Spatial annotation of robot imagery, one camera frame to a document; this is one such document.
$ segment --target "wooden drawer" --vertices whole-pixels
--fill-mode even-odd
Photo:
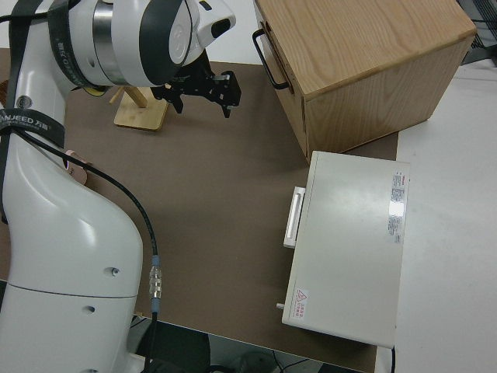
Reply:
[[[255,7],[255,14],[259,26],[265,31],[261,37],[262,49],[264,50],[264,58],[274,77],[275,82],[287,82],[289,87],[287,89],[277,89],[276,94],[281,102],[281,106],[285,110],[288,121],[299,145],[302,148],[305,156],[308,156],[308,137],[306,134],[305,120],[304,120],[304,96],[301,89],[297,84],[295,75],[292,73],[288,62],[285,63],[280,46],[274,37],[271,25],[265,21]]]
[[[475,35],[454,0],[255,0],[255,9],[308,160],[428,119]]]

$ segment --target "warning label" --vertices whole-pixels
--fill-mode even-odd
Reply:
[[[307,307],[309,291],[304,289],[295,289],[294,310],[292,317],[294,319],[303,319],[305,317],[305,308]]]

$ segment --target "metal connector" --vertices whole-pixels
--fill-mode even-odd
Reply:
[[[150,270],[150,299],[160,299],[162,295],[162,272],[161,267],[152,266]]]

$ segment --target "black metal handle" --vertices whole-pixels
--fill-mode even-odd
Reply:
[[[269,80],[271,81],[271,84],[273,85],[274,89],[286,89],[290,87],[290,84],[288,82],[285,83],[276,83],[273,77],[273,74],[271,74],[271,71],[269,69],[269,66],[267,65],[266,59],[264,58],[264,55],[262,54],[261,48],[259,44],[257,43],[257,38],[265,35],[266,31],[264,29],[257,30],[253,33],[252,35],[252,40],[254,41],[255,49],[257,50],[257,54],[261,58],[262,66],[264,66],[267,76],[269,76]]]

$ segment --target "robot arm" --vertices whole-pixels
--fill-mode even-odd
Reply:
[[[61,147],[66,97],[75,87],[168,83],[178,90],[178,107],[182,92],[213,95],[231,86],[229,102],[207,98],[225,114],[238,105],[234,75],[216,77],[204,53],[235,24],[221,0],[21,0],[12,14],[0,129],[41,129],[34,136]],[[222,89],[214,89],[219,82]],[[50,129],[56,135],[43,136]],[[141,372],[144,360],[126,351],[141,276],[133,222],[76,183],[40,145],[2,132],[1,152],[12,261],[0,312],[0,371]]]
[[[78,5],[75,10],[84,7],[86,19],[74,12],[69,23],[71,37],[77,35],[73,43],[77,65],[93,85],[161,87],[153,89],[155,97],[173,103],[179,113],[179,96],[184,93],[219,103],[226,117],[239,104],[235,74],[225,71],[215,76],[205,52],[236,22],[222,0],[94,2]]]

